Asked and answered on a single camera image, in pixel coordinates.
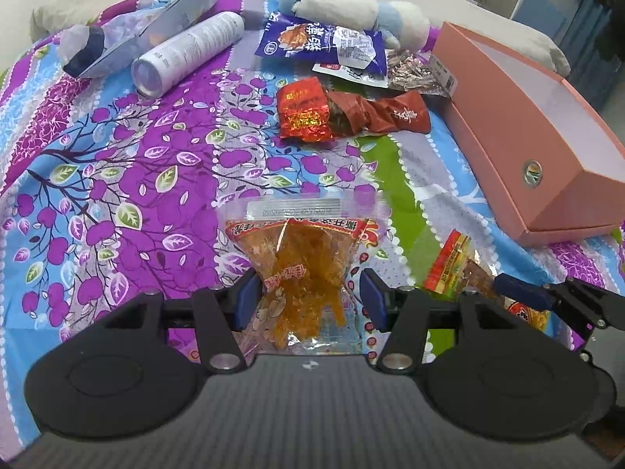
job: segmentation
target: blue pouch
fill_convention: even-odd
[[[279,12],[270,14],[255,54],[345,65],[386,75],[382,32],[358,32]]]

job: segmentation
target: blue and white plush toy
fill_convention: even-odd
[[[352,30],[380,30],[388,49],[421,50],[430,24],[421,9],[408,2],[376,0],[279,0],[283,14]]]

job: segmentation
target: metal screw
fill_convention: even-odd
[[[382,358],[382,365],[392,370],[404,370],[410,368],[413,364],[413,359],[407,354],[391,353]]]
[[[236,354],[219,353],[215,354],[208,363],[218,370],[232,370],[237,368],[240,362],[241,360]]]

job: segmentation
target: bed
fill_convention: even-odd
[[[124,0],[99,15],[162,6]],[[276,0],[219,0],[214,12],[267,15]],[[430,112],[428,135],[399,132],[293,147],[277,135],[278,87],[309,71],[258,62],[259,31],[183,80],[159,100],[137,95],[129,70],[102,80],[65,75],[58,37],[19,60],[0,89],[0,456],[38,435],[23,398],[35,360],[140,291],[182,297],[232,285],[249,266],[218,226],[215,209],[237,197],[291,192],[383,192],[383,233],[358,251],[348,287],[372,267],[390,286],[414,283],[448,234],[473,238],[485,263],[543,284],[576,276],[625,291],[622,232],[523,249],[501,232],[463,153]],[[385,337],[365,327],[374,360]],[[556,318],[547,335],[579,343]],[[426,359],[449,340],[433,333]],[[192,331],[170,344],[198,357]]]

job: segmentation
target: black circular cover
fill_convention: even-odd
[[[493,439],[532,441],[574,430],[593,409],[596,380],[577,354],[541,337],[483,331],[430,364],[427,394],[455,424]]]
[[[152,430],[195,397],[198,374],[181,353],[133,329],[90,329],[35,363],[24,384],[40,429],[68,437]]]

